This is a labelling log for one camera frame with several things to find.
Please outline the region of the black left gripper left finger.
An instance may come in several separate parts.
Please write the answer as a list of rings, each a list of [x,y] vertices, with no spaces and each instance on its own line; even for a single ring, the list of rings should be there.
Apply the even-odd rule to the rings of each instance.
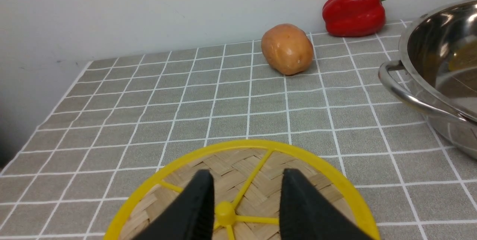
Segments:
[[[179,196],[134,240],[211,240],[215,207],[209,170],[194,174]]]

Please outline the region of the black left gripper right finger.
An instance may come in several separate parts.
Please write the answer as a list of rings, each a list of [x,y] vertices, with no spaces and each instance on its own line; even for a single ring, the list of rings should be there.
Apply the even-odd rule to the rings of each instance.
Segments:
[[[283,172],[279,232],[282,240],[372,239],[294,168],[286,168]]]

